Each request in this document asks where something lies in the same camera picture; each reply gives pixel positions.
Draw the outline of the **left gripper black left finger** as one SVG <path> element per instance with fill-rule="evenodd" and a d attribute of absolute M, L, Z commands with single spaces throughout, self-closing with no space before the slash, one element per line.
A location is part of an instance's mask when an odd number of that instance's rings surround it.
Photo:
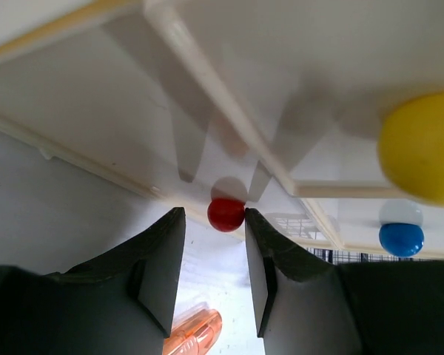
<path fill-rule="evenodd" d="M 0 266 L 0 354 L 160 354 L 185 243 L 177 207 L 64 273 Z"/>

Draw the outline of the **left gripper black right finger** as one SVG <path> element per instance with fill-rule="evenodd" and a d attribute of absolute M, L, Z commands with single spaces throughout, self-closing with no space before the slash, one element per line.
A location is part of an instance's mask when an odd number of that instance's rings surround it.
<path fill-rule="evenodd" d="M 444 354 L 444 260 L 328 263 L 245 213 L 267 354 Z"/>

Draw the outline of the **orange translucent highlighter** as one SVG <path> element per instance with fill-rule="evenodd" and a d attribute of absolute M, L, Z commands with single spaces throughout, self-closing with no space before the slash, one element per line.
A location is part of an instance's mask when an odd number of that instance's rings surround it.
<path fill-rule="evenodd" d="M 173 321 L 162 354 L 207 354 L 217 342 L 223 327 L 219 311 L 200 302 L 179 314 Z"/>

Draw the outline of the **cream drawer cabinet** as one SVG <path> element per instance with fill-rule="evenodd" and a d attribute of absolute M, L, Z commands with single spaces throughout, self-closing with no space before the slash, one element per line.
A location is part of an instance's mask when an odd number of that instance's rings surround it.
<path fill-rule="evenodd" d="M 305 246 L 380 254 L 444 208 L 377 158 L 387 114 L 444 92 L 444 1 L 0 1 L 0 132 L 206 222 L 244 200 Z"/>

